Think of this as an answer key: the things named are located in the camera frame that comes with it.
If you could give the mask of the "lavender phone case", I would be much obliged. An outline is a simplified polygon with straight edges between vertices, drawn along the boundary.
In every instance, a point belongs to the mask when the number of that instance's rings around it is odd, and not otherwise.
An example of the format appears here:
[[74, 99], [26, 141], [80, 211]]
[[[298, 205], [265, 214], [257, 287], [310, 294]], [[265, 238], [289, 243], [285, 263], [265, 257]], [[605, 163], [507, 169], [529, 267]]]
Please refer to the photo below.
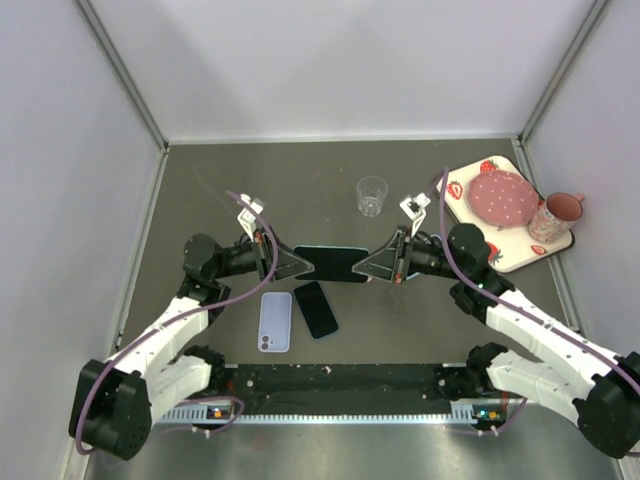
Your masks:
[[263, 353], [286, 353], [290, 348], [292, 296], [268, 292], [261, 298], [257, 348]]

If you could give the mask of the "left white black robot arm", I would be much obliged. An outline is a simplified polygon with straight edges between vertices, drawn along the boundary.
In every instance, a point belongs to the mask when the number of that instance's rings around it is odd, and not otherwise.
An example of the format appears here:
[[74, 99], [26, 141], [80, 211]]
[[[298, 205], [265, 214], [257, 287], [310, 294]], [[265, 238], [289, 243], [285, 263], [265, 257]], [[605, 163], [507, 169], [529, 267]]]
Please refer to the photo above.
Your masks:
[[77, 452], [129, 460], [168, 411], [195, 393], [212, 397], [224, 390], [221, 355], [185, 347], [235, 303], [222, 279], [256, 272], [267, 284], [314, 269], [269, 229], [244, 234], [230, 247], [206, 234], [191, 237], [184, 280], [163, 314], [116, 354], [82, 367], [68, 427]]

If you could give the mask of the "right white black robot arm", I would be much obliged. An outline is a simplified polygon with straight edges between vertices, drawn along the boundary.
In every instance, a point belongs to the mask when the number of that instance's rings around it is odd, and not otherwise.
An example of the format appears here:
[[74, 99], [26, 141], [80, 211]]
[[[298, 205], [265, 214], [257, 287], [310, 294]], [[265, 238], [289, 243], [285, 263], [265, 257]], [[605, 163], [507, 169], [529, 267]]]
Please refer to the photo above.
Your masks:
[[601, 347], [545, 313], [489, 264], [481, 230], [454, 226], [444, 240], [398, 228], [353, 272], [401, 284], [413, 274], [451, 278], [456, 306], [525, 348], [532, 360], [497, 344], [477, 347], [466, 380], [476, 394], [514, 393], [557, 413], [597, 450], [639, 454], [639, 355]]

